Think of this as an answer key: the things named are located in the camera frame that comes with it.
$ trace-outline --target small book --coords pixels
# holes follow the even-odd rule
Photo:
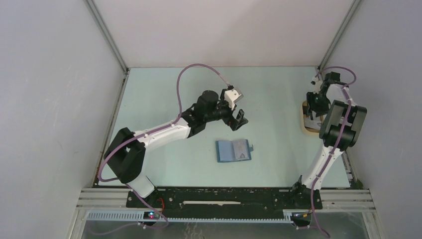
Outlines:
[[[251,160],[250,152],[253,147],[249,146],[247,139],[239,139],[234,141],[216,141],[217,162],[240,162]]]

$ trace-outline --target white wall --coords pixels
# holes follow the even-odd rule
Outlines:
[[[0,1],[0,234],[66,236],[122,72],[82,0]]]
[[[96,0],[129,67],[314,66],[353,0]]]
[[[351,93],[368,115],[353,159],[391,239],[422,233],[421,11],[420,0],[364,1],[330,61],[358,76]]]

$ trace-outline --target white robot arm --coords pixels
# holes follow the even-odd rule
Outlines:
[[[340,81],[339,73],[330,72],[323,81],[313,84],[318,87],[314,92],[307,93],[307,115],[312,117],[315,112],[317,117],[326,116],[319,131],[321,147],[307,172],[291,188],[292,200],[298,208],[310,208],[311,190],[319,194],[330,167],[348,147],[356,143],[367,113],[366,108],[358,106],[350,97],[349,88]],[[345,119],[349,104],[350,111]]]
[[[127,184],[142,198],[150,195],[155,187],[142,173],[145,151],[152,151],[178,139],[189,138],[205,129],[207,122],[223,120],[233,131],[248,123],[243,110],[236,118],[233,112],[236,102],[243,98],[242,92],[229,86],[223,89],[220,99],[214,91],[204,91],[197,103],[182,112],[175,121],[152,129],[131,132],[128,128],[119,130],[105,153],[105,158],[127,140],[139,137],[111,156],[107,164],[121,183]]]

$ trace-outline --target black mounting plate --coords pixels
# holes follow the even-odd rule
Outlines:
[[[163,214],[171,218],[283,219],[284,209],[297,209],[289,188],[157,187],[145,200],[154,208],[161,208],[159,198],[164,201]],[[240,204],[220,206],[184,204],[184,201],[231,201]],[[128,193],[126,207],[146,208],[133,192]],[[322,209],[321,200],[315,207]]]

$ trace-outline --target light blue table surface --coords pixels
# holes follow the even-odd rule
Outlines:
[[[112,133],[152,128],[178,114],[176,79],[182,68],[132,68]],[[143,172],[156,186],[290,187],[312,163],[322,141],[300,129],[300,107],[315,74],[313,67],[218,67],[244,98],[237,103],[249,123],[231,131],[222,121],[189,139],[174,141],[149,152]],[[182,108],[197,101],[204,90],[218,94],[226,85],[211,70],[191,68],[180,82]],[[247,139],[252,160],[218,163],[216,140]],[[103,178],[115,177],[106,166]],[[100,185],[121,185],[120,182]],[[341,160],[327,173],[323,187],[349,187]]]

